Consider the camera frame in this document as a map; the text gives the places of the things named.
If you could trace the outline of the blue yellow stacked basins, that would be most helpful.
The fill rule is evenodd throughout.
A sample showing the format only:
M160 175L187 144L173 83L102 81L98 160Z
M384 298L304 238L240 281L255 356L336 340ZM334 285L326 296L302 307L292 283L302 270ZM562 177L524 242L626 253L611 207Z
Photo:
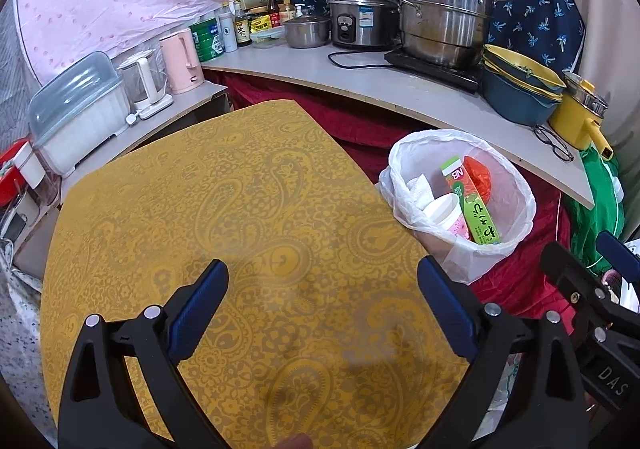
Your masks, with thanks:
M562 102L564 80L524 54L486 44L480 65L480 93L492 109L512 123L542 125Z

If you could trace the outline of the small steel lidded pot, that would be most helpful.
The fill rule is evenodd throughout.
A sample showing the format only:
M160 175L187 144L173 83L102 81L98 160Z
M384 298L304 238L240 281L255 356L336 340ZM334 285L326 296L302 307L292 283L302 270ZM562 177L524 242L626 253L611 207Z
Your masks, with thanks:
M299 16L283 23L285 41L294 49L310 49L330 41L331 19L326 16Z

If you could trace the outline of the black eyeglasses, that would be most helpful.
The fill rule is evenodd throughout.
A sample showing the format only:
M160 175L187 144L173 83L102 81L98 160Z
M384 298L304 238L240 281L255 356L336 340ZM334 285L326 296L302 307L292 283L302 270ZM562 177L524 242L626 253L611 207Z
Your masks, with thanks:
M559 158L561 161L565 163L570 163L575 160L575 157L570 149L568 149L567 144L555 134L555 132L544 126L534 126L532 131L536 138L548 146L553 154Z

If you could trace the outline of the green NB drink carton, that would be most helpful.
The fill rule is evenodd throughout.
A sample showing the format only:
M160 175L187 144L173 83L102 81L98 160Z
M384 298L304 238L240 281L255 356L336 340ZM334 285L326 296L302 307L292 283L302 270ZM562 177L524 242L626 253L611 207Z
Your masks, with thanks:
M440 168L442 175L449 189L459 197L472 240L480 245L498 244L501 238L495 221L489 213L488 203L485 204L478 194L463 166L463 158L454 156L442 164Z

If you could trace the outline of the yellow electric pot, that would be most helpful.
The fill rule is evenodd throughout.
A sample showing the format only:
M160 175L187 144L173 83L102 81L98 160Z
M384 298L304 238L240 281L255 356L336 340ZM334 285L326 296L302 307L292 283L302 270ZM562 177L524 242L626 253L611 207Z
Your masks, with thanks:
M608 102L582 76L564 70L563 78L566 89L561 103L549 117L549 125L576 150L594 146L604 161L611 161L614 151L601 129Z

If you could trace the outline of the white glass kettle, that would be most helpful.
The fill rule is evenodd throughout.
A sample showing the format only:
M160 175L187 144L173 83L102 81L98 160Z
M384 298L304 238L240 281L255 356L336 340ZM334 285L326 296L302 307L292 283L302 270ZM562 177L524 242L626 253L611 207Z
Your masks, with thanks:
M174 102L167 91L167 75L157 65L153 50L133 54L117 70L131 105L131 113L126 117L129 126L138 120L149 120Z

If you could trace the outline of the red plastic bag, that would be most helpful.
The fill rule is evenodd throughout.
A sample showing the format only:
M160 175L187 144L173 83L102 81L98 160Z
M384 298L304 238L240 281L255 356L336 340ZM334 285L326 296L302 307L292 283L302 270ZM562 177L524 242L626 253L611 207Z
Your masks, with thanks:
M489 169L472 156L466 156L463 159L463 166L471 177L483 202L487 204L490 200L492 190L492 180Z

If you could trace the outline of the yellow paisley tablecloth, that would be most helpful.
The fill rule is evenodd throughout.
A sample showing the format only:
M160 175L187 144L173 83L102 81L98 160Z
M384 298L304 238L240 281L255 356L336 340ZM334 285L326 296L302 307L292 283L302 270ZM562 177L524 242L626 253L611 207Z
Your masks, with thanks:
M416 283L423 255L296 102L177 131L66 196L40 308L50 404L85 317L137 316L219 259L228 292L179 369L231 446L410 447L468 367Z

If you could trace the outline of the yellow seasoning packet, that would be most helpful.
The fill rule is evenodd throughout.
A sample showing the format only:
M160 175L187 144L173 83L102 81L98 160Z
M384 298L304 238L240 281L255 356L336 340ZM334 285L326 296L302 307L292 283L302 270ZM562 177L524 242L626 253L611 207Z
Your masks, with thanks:
M270 15L267 13L251 16L248 19L248 23L250 24L250 32L252 34L270 30L272 27Z

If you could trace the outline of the white paper towel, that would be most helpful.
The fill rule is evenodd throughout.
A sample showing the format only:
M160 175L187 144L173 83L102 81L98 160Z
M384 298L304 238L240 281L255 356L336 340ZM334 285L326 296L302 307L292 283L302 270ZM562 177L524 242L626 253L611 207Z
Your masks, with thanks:
M435 200L432 187L423 174L410 179L406 185L416 208L424 210L428 204Z

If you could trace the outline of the green white canister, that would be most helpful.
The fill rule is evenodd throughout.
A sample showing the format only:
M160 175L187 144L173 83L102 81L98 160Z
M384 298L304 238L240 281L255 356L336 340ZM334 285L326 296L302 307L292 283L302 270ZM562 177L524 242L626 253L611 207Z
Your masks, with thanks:
M207 62L224 54L224 42L216 18L192 24L190 30L198 60Z

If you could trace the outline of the large steel steamer pot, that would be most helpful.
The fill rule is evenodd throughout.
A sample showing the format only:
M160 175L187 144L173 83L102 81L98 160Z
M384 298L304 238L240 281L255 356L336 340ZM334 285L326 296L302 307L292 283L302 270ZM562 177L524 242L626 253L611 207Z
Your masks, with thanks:
M510 0L389 0L398 5L402 48L443 68L480 60L495 4Z

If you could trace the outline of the pink white paper cup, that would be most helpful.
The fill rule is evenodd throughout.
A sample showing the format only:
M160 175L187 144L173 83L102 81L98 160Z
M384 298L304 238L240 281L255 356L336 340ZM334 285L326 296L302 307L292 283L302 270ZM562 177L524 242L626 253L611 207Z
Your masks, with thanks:
M424 213L431 223L465 240L471 239L468 224L460 206L459 197L447 193L426 206Z

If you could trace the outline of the steel rice cooker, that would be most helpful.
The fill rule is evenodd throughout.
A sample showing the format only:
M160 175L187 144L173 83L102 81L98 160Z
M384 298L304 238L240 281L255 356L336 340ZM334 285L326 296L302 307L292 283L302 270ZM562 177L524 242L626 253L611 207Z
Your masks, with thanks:
M390 49L397 27L392 0L328 0L332 42L352 49Z

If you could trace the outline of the pink electric kettle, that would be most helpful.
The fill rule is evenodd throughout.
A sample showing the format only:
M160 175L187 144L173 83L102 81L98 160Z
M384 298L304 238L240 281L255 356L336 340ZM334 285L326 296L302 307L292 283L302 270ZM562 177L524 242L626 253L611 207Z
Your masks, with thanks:
M204 83L200 59L188 28L161 38L160 52L173 94L185 94Z

